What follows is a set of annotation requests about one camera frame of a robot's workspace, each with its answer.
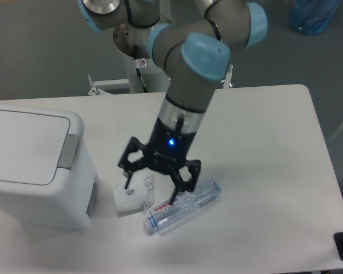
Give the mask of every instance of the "plastic bottle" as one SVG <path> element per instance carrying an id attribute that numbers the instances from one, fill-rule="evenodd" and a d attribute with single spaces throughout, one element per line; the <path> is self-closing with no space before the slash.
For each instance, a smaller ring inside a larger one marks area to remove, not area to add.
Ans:
<path id="1" fill-rule="evenodd" d="M 291 27 L 303 34 L 318 34 L 323 32 L 340 0 L 296 0 L 290 15 Z"/>
<path id="2" fill-rule="evenodd" d="M 150 217 L 143 225 L 151 235 L 183 219 L 196 210 L 210 204 L 221 196 L 221 187 L 214 179 L 197 184 L 193 192 L 177 196 L 170 206 L 169 201 L 150 209 Z"/>

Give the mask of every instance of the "white table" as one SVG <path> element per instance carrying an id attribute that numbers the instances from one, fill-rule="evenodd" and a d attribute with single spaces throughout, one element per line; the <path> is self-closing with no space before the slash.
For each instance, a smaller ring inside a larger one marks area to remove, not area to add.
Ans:
<path id="1" fill-rule="evenodd" d="M 131 136 L 147 142 L 164 94 L 13 100 L 69 110 L 101 185 L 86 231 L 21 224 L 0 211 L 0 273 L 284 273 L 343 268 L 333 240 L 343 201 L 309 91 L 300 85 L 218 90 L 188 154 L 222 200 L 165 235 L 140 212 L 118 217 L 112 194 Z M 173 183 L 155 174 L 155 204 Z"/>

